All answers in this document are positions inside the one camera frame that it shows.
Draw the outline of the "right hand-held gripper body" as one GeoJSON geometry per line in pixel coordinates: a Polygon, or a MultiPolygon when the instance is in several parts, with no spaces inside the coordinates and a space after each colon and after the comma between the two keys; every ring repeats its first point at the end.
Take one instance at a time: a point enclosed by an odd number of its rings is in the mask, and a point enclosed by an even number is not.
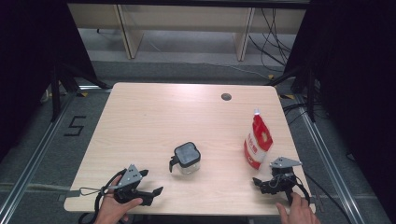
{"type": "Polygon", "coordinates": [[[278,157],[270,163],[273,178],[268,182],[270,194],[277,194],[284,191],[289,204],[292,204],[291,194],[293,187],[297,185],[297,176],[293,171],[294,166],[300,166],[300,161],[292,160],[285,157],[278,157]]]}

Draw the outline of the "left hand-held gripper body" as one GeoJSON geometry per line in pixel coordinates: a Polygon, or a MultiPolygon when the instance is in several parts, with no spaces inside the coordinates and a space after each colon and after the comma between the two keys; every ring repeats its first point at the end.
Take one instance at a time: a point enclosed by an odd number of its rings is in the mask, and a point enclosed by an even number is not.
{"type": "Polygon", "coordinates": [[[132,199],[141,198],[142,206],[151,206],[153,198],[149,195],[150,192],[139,191],[137,189],[142,177],[139,170],[134,164],[131,164],[121,175],[121,179],[115,187],[111,187],[114,191],[114,199],[118,203],[128,203],[132,199]]]}

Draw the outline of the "red and white pouch bag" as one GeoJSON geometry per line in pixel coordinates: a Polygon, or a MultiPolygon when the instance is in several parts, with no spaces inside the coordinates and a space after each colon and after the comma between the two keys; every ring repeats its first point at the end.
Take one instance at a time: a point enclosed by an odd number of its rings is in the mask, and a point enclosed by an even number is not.
{"type": "Polygon", "coordinates": [[[244,155],[247,163],[258,170],[272,144],[272,135],[262,119],[260,110],[256,108],[251,129],[244,141],[244,155]]]}

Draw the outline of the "glass jar with black lid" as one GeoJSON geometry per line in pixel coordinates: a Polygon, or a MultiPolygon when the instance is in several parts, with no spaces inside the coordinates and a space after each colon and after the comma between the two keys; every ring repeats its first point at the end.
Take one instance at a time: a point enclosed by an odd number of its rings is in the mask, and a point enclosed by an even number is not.
{"type": "Polygon", "coordinates": [[[174,150],[169,161],[169,171],[173,172],[176,165],[183,175],[194,173],[200,168],[201,153],[193,142],[185,143],[174,150]]]}

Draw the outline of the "person's left hand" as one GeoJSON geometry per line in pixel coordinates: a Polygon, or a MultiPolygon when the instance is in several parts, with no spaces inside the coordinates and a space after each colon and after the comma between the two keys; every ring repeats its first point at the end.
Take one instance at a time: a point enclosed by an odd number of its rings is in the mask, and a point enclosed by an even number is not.
{"type": "Polygon", "coordinates": [[[128,212],[142,202],[141,198],[135,198],[128,203],[118,203],[114,199],[113,189],[110,189],[101,202],[98,215],[93,224],[118,224],[120,220],[128,222],[128,212]]]}

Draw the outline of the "person's right hand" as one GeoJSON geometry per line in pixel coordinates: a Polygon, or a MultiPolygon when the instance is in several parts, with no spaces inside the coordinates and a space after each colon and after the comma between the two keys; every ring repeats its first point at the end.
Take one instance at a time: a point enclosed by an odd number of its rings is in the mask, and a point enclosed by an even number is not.
{"type": "Polygon", "coordinates": [[[303,199],[295,192],[291,194],[291,197],[292,203],[289,213],[287,213],[286,208],[281,203],[276,203],[281,224],[321,224],[306,199],[303,199]]]}

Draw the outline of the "black metal stand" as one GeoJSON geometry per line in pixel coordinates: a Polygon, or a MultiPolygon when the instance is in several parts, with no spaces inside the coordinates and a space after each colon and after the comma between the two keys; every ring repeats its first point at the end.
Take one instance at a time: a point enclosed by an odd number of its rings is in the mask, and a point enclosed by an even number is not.
{"type": "Polygon", "coordinates": [[[86,73],[81,69],[67,64],[55,63],[50,75],[50,86],[52,93],[52,121],[55,121],[61,114],[60,85],[63,84],[67,92],[77,92],[80,90],[76,82],[76,77],[83,79],[98,86],[100,89],[109,90],[111,86],[99,80],[94,71],[86,73]]]}
{"type": "Polygon", "coordinates": [[[306,66],[296,66],[295,68],[285,71],[282,76],[271,80],[268,86],[275,86],[288,78],[295,77],[291,84],[293,93],[302,93],[306,91],[307,114],[312,122],[315,122],[314,116],[314,99],[315,99],[315,76],[312,69],[306,66]]]}

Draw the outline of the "black curtain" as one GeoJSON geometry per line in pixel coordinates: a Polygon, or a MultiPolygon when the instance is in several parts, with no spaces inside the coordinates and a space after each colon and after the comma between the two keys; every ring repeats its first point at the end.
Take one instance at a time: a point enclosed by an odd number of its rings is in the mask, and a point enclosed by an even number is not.
{"type": "Polygon", "coordinates": [[[95,78],[66,0],[0,0],[0,161],[21,138],[51,73],[95,78]]]}
{"type": "Polygon", "coordinates": [[[350,152],[396,223],[396,0],[308,0],[288,62],[308,66],[350,152]]]}

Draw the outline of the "beige wooden desk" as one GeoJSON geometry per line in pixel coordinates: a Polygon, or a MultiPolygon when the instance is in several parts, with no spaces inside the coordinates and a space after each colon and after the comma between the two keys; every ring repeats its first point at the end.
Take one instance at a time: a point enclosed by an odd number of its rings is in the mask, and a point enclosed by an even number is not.
{"type": "Polygon", "coordinates": [[[245,59],[248,35],[274,31],[298,33],[303,9],[258,7],[180,7],[70,3],[78,28],[118,29],[126,56],[133,59],[147,30],[225,32],[233,34],[238,61],[245,59]]]}

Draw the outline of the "aluminium floor rail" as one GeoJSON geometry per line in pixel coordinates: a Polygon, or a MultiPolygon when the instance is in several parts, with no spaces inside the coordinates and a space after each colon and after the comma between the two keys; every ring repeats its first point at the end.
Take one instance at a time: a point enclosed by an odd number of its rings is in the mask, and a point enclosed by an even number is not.
{"type": "Polygon", "coordinates": [[[308,112],[304,112],[301,108],[300,111],[303,113],[303,120],[307,127],[314,144],[318,150],[318,154],[325,166],[325,169],[332,181],[332,184],[339,196],[340,202],[343,205],[346,216],[349,218],[351,224],[366,224],[357,202],[355,201],[346,181],[342,177],[339,169],[332,158],[329,149],[327,148],[322,135],[320,134],[316,123],[308,115],[308,112]]]}
{"type": "Polygon", "coordinates": [[[61,111],[59,115],[49,124],[48,129],[46,130],[44,136],[40,140],[38,146],[35,148],[35,151],[27,162],[25,168],[23,169],[19,179],[12,186],[10,193],[8,194],[5,202],[0,208],[0,224],[8,224],[11,220],[17,206],[19,205],[21,198],[24,192],[27,189],[28,184],[33,178],[38,166],[42,162],[52,139],[54,138],[56,132],[58,131],[63,119],[64,114],[70,104],[75,99],[76,95],[74,93],[67,93],[64,102],[61,106],[61,111]]]}

